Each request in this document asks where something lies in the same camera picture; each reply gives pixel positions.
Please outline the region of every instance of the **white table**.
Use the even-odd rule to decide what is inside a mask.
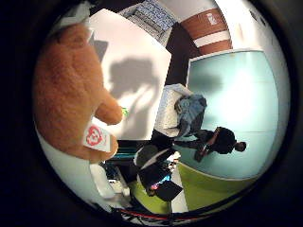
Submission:
[[[139,26],[107,9],[90,18],[90,27],[104,86],[129,111],[118,125],[102,128],[119,140],[150,140],[171,54]]]

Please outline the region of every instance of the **heart-shaped tag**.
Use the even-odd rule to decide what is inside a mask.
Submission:
[[[90,146],[97,145],[103,140],[102,138],[102,132],[98,130],[98,128],[94,125],[92,125],[88,129],[88,133],[86,135],[86,142]]]

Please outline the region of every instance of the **teddy bear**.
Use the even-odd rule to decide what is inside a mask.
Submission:
[[[110,134],[110,151],[99,151],[83,145],[84,131],[93,116],[119,123],[122,109],[103,85],[89,34],[83,24],[74,24],[47,38],[34,70],[33,115],[37,131],[53,148],[99,163],[116,154],[117,140]]]

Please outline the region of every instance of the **teal wall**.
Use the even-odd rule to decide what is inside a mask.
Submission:
[[[228,128],[248,148],[243,153],[213,152],[201,163],[193,160],[194,150],[179,148],[181,161],[223,178],[257,175],[269,157],[278,121],[276,84],[263,52],[227,53],[192,61],[187,86],[207,100],[202,128]]]

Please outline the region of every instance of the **teddy bear ear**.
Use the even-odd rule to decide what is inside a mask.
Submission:
[[[79,48],[87,43],[89,30],[83,24],[75,24],[62,29],[58,34],[59,44]]]

